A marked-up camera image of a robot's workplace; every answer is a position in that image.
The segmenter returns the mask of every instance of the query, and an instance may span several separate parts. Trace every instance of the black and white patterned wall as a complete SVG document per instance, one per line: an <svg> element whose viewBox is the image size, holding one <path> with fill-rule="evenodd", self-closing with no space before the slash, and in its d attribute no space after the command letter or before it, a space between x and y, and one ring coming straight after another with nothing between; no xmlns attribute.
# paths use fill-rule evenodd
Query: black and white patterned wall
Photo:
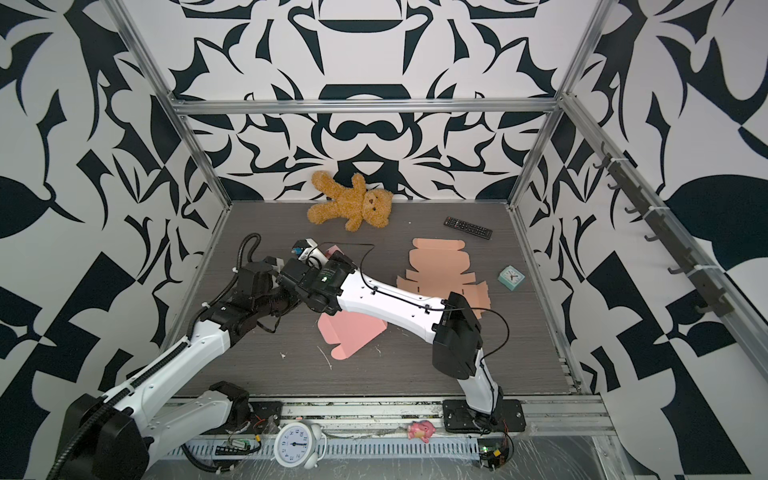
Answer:
<svg viewBox="0 0 768 480"><path fill-rule="evenodd" d="M104 7L0 0L0 477L147 365L222 206Z"/></svg>
<svg viewBox="0 0 768 480"><path fill-rule="evenodd" d="M766 18L760 0L620 0L576 88L763 315ZM599 161L564 119L520 206L586 387L638 478L765 478L768 384L718 318L697 312L703 299L667 272L674 261L644 239L650 228L625 213Z"/></svg>
<svg viewBox="0 0 768 480"><path fill-rule="evenodd" d="M126 0L165 81L187 100L552 97L595 4ZM506 198L543 121L512 112L197 119L241 200L317 197L308 180L320 168L345 184L359 171L401 198Z"/></svg>

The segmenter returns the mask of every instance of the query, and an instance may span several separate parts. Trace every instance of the remote control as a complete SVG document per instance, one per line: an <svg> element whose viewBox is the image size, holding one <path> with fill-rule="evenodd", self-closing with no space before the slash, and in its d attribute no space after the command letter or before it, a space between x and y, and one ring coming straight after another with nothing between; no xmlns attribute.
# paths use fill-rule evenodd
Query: remote control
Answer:
<svg viewBox="0 0 768 480"><path fill-rule="evenodd" d="M455 228L456 230L461 230L462 232L471 233L472 235L477 235L478 237L485 238L486 240L490 240L491 233L493 233L493 230L489 230L487 228L480 227L479 225L465 222L464 220L459 220L453 217L447 217L443 225Z"/></svg>

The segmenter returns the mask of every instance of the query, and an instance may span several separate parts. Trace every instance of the teddy bear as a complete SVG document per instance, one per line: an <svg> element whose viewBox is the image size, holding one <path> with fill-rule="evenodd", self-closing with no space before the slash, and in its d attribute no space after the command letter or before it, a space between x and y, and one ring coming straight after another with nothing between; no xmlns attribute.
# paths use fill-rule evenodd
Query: teddy bear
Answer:
<svg viewBox="0 0 768 480"><path fill-rule="evenodd" d="M357 231L365 220L374 227L386 227L392 212L392 192L375 189L366 191L366 179L361 174L352 177L352 188L339 185L328 172L317 171L312 175L312 185L333 201L312 205L306 213L310 222L320 225L326 220L343 217L348 219L344 228Z"/></svg>

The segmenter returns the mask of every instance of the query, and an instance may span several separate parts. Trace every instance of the alarm clock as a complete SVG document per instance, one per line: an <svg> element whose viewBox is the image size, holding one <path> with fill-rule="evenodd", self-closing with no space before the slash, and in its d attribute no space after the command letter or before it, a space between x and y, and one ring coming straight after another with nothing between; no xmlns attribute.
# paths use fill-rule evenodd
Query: alarm clock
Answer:
<svg viewBox="0 0 768 480"><path fill-rule="evenodd" d="M314 468L317 462L325 456L319 455L320 439L325 439L326 449L328 438L320 425L307 425L303 422L293 422L285 425L275 437L275 459L283 467Z"/></svg>

